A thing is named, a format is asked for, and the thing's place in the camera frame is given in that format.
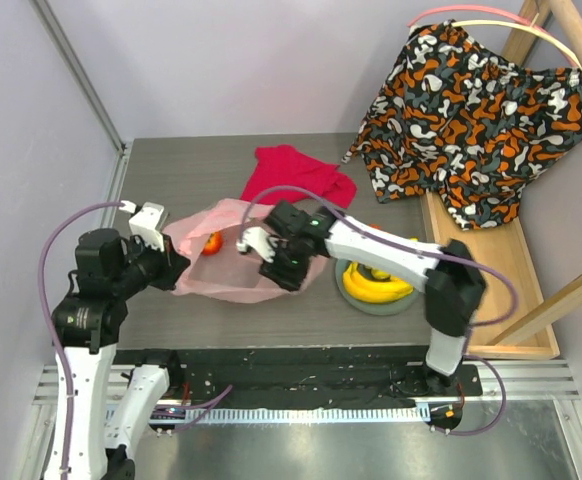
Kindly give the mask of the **orange fake persimmon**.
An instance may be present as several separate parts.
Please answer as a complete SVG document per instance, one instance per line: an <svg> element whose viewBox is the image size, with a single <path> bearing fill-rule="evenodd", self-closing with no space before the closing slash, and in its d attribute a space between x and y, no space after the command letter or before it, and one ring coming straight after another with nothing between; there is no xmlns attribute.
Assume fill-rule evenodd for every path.
<svg viewBox="0 0 582 480"><path fill-rule="evenodd" d="M216 255L222 249L223 243L224 240L220 231L212 233L202 249L202 254L204 256Z"/></svg>

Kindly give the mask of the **pink plastic bag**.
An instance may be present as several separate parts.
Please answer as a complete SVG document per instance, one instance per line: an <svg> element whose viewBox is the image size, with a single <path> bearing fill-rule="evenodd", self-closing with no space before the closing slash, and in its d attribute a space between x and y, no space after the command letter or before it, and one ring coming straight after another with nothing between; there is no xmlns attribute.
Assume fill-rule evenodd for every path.
<svg viewBox="0 0 582 480"><path fill-rule="evenodd" d="M241 255L236 249L240 224L249 203L223 199L215 205L177 220L165 227L178 253L191 261L177 282L174 295L201 295L212 299L253 304L289 292L261 276L261 260L255 254ZM222 249L213 256L204 256L202 249L209 236L220 231Z"/></svg>

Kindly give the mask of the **large yellow banana bunch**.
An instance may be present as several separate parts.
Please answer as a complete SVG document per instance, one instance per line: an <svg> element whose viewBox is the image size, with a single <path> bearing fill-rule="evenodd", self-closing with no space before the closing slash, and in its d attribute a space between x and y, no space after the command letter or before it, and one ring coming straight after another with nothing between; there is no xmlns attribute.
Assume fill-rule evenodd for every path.
<svg viewBox="0 0 582 480"><path fill-rule="evenodd" d="M375 281L366 266L351 262L342 274L346 293L368 304L387 304L401 300L414 292L414 287L403 281Z"/></svg>

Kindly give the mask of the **small yellow banana bunch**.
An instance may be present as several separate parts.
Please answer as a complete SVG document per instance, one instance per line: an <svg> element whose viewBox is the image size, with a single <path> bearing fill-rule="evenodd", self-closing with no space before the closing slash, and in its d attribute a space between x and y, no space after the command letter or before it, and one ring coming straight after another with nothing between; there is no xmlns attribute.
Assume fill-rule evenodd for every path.
<svg viewBox="0 0 582 480"><path fill-rule="evenodd" d="M400 258L400 265L401 269L404 271L413 271L416 272L418 275L422 275L421 270L415 261L415 257L411 254L408 254L401 249L397 249L395 247L389 247L389 251L391 252L392 257L399 257ZM384 282L397 282L403 281L402 277L396 276L390 272L385 272L377 267L369 267L367 266L371 277L375 281L384 281Z"/></svg>

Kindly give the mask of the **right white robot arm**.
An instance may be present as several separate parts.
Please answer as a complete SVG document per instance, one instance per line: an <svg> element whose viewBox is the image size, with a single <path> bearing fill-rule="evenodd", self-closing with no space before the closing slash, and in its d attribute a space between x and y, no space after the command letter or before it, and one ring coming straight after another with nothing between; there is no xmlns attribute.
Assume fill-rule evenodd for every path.
<svg viewBox="0 0 582 480"><path fill-rule="evenodd" d="M243 247L262 259L261 275L287 291L300 289L310 261L346 260L393 275L424 296L431 328L422 380L443 395L459 381L469 324L480 306L486 282L468 248L422 243L379 231L340 211L322 207L308 214L287 201L277 204L261 227L241 235Z"/></svg>

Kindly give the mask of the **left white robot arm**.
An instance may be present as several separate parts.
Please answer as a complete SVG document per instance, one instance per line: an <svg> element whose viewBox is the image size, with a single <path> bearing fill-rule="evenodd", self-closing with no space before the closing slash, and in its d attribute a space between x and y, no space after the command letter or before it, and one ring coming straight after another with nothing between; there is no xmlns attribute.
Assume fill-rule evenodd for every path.
<svg viewBox="0 0 582 480"><path fill-rule="evenodd" d="M59 391L47 479L132 479L135 454L157 402L176 397L185 373L173 350L149 349L132 368L122 400L107 391L127 302L148 287L172 291L188 268L169 236L151 244L112 228L83 234L70 288L51 319L58 336Z"/></svg>

